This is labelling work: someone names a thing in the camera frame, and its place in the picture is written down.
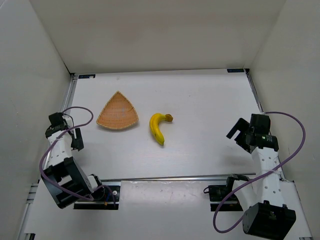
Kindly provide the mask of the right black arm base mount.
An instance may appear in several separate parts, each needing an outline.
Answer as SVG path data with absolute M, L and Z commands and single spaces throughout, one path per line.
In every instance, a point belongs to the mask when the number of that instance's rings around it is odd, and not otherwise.
M 225 185 L 209 185 L 204 190 L 204 194 L 209 195 L 210 211 L 215 212 L 220 202 L 232 191 L 235 181 L 249 181 L 249 178 L 240 174 L 231 174 Z M 240 205 L 238 198 L 233 194 L 231 195 L 220 208 L 221 212 L 242 212 L 243 209 Z

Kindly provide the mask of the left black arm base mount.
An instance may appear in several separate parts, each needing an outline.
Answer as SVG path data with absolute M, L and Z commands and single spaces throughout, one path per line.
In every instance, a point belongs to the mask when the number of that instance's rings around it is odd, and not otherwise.
M 74 210 L 110 210 L 119 209 L 121 182 L 120 181 L 103 181 L 103 185 L 108 185 L 112 193 L 107 188 L 99 189 L 92 194 L 94 201 L 78 201 L 73 204 Z

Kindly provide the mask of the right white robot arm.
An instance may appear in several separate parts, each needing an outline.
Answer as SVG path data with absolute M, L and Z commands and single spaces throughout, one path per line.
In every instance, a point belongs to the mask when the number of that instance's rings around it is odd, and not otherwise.
M 280 186 L 279 145 L 270 134 L 271 120 L 262 114 L 252 114 L 250 121 L 240 118 L 227 138 L 239 131 L 236 144 L 250 153 L 256 177 L 253 181 L 237 174 L 228 178 L 244 214 L 242 228 L 245 234 L 268 240 L 283 240 L 296 221 L 296 212 L 285 204 Z

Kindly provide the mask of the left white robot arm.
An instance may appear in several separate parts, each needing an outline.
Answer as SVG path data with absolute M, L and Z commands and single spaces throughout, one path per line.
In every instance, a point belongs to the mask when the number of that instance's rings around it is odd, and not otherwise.
M 61 138 L 58 136 L 73 126 L 71 116 L 56 112 L 48 116 L 50 126 L 45 131 L 45 137 L 50 144 L 55 140 L 57 143 L 50 151 L 50 160 L 47 167 L 44 168 L 44 174 L 59 186 L 88 198 L 92 196 L 97 199 L 99 193 L 104 190 L 97 189 L 102 185 L 98 176 L 91 174 L 86 176 L 81 167 L 73 158 L 72 151 L 80 151 L 84 148 L 83 138 L 80 128 L 69 130 Z

